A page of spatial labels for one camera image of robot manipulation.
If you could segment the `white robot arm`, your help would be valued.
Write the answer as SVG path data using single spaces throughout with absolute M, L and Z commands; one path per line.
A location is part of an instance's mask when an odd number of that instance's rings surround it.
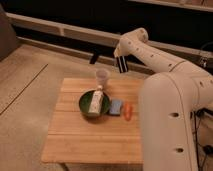
M 150 46 L 143 28 L 120 36 L 114 57 L 122 73 L 129 55 L 154 72 L 138 94 L 143 171 L 198 171 L 190 114 L 213 103 L 213 74 Z

